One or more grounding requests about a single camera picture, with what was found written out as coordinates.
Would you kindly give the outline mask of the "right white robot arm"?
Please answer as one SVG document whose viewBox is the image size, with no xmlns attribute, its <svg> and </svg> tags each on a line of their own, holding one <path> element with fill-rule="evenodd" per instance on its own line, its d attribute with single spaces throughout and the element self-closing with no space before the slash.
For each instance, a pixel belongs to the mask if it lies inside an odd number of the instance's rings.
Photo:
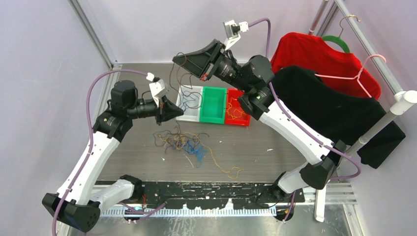
<svg viewBox="0 0 417 236">
<path fill-rule="evenodd" d="M 285 202 L 300 188 L 309 186 L 321 190 L 326 187 L 341 157 L 340 148 L 345 145 L 341 141 L 335 143 L 297 121 L 297 116 L 277 97 L 271 85 L 274 73 L 265 56 L 252 56 L 240 65 L 231 50 L 214 39 L 200 50 L 179 53 L 172 61 L 201 80 L 215 76 L 243 91 L 237 99 L 243 111 L 278 132 L 304 156 L 306 162 L 303 165 L 284 172 L 275 181 L 273 195 L 276 200 Z"/>
</svg>

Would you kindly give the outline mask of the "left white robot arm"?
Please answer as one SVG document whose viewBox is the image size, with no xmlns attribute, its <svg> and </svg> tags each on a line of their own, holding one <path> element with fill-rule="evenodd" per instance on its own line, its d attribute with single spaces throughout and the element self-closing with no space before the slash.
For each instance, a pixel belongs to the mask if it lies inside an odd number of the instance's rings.
<svg viewBox="0 0 417 236">
<path fill-rule="evenodd" d="M 151 99 L 138 97 L 134 82 L 122 80 L 111 90 L 107 109 L 92 127 L 92 140 L 66 182 L 56 193 L 47 193 L 42 204 L 59 222 L 83 233 L 94 228 L 102 212 L 129 200 L 139 202 L 144 195 L 142 181 L 130 175 L 93 194 L 93 187 L 110 155 L 124 139 L 137 118 L 155 118 L 156 124 L 183 115 L 183 110 L 171 102 L 162 79 L 149 84 Z"/>
</svg>

